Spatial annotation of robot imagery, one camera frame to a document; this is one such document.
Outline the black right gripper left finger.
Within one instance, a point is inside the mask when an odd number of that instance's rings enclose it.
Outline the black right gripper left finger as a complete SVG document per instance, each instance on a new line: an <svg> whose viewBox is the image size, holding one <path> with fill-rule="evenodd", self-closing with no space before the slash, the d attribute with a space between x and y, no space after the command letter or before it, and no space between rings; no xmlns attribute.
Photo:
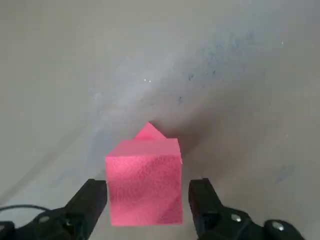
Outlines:
<svg viewBox="0 0 320 240"><path fill-rule="evenodd" d="M12 209L35 209L41 213L21 227L16 227L13 221L1 221L0 238L2 240L87 240L107 201L106 181L91 178L64 207L49 209L34 204L1 207L1 212Z"/></svg>

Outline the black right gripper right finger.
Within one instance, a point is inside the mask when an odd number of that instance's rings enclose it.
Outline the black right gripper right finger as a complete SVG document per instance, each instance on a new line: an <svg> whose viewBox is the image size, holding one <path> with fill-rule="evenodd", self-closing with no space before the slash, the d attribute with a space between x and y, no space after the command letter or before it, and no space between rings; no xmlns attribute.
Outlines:
<svg viewBox="0 0 320 240"><path fill-rule="evenodd" d="M260 226L244 211L224 206L207 178L193 179L188 202L199 240L303 240L290 223L269 219Z"/></svg>

